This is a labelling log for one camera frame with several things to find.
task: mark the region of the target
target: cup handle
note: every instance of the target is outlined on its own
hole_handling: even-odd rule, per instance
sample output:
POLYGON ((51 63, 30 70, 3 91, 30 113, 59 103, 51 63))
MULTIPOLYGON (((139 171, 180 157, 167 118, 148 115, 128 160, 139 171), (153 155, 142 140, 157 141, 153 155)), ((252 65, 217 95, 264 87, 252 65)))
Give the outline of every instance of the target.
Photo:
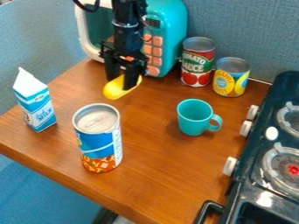
POLYGON ((217 131, 220 130, 222 127, 222 118, 218 115, 212 115, 211 120, 214 120, 216 123, 218 123, 218 125, 211 125, 209 123, 209 126, 207 127, 210 131, 217 131))

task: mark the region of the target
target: wooden tabletop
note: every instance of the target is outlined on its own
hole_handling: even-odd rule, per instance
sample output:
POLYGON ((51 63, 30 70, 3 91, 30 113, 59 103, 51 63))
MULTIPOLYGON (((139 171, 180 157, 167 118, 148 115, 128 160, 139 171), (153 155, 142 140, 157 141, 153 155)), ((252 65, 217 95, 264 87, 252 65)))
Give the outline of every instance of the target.
POLYGON ((268 85, 249 81, 239 98, 207 87, 187 87, 179 72, 144 78, 130 94, 106 99, 103 65, 85 59, 49 84, 58 123, 41 133, 24 124, 16 106, 0 116, 0 152, 136 223, 192 223, 205 200, 225 201, 226 158, 245 143, 240 126, 251 104, 259 105, 268 85), (218 132, 186 136, 177 126, 177 104, 187 98, 209 102, 223 118, 218 132), (102 174, 81 165, 72 116, 79 108, 105 102, 121 112, 123 160, 102 174))

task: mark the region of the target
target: yellow object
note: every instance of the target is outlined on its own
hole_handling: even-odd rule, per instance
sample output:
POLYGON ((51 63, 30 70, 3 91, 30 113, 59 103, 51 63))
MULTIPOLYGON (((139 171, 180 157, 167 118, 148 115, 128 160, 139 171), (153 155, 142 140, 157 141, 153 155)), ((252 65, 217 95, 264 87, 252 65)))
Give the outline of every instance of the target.
POLYGON ((212 86, 217 94, 227 96, 233 91, 234 79, 229 73, 216 70, 212 86))
POLYGON ((249 76, 249 72, 244 73, 236 82, 236 86, 234 87, 234 91, 237 95, 244 94, 246 85, 247 85, 247 79, 249 76))
POLYGON ((124 74, 120 75, 116 79, 113 79, 109 83, 107 83, 103 89, 103 94, 108 98, 109 100, 117 100, 118 98, 121 98, 122 96, 128 94, 133 89, 139 86, 139 84, 143 81, 143 78, 141 75, 139 75, 137 84, 129 89, 129 90, 122 90, 123 88, 123 82, 124 82, 124 74))

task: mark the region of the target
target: milk carton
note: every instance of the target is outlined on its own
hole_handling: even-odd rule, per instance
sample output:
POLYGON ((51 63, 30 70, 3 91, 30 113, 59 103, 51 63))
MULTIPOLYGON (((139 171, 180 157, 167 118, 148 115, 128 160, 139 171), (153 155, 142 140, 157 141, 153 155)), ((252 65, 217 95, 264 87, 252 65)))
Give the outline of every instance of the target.
POLYGON ((45 130, 56 123, 49 88, 23 68, 18 70, 13 89, 24 120, 36 132, 45 130))

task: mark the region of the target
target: yellow can label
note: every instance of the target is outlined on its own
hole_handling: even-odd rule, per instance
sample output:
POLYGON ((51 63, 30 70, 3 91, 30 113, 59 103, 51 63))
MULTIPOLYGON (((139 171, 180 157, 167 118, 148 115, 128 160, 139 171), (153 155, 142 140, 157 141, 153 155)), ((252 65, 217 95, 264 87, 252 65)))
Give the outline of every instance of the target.
POLYGON ((233 91, 234 79, 229 73, 217 70, 214 74, 212 86, 217 94, 227 96, 233 91))
POLYGON ((237 95, 244 94, 247 85, 248 76, 249 76, 249 72, 246 72, 237 80, 236 85, 234 87, 234 91, 236 92, 237 95))

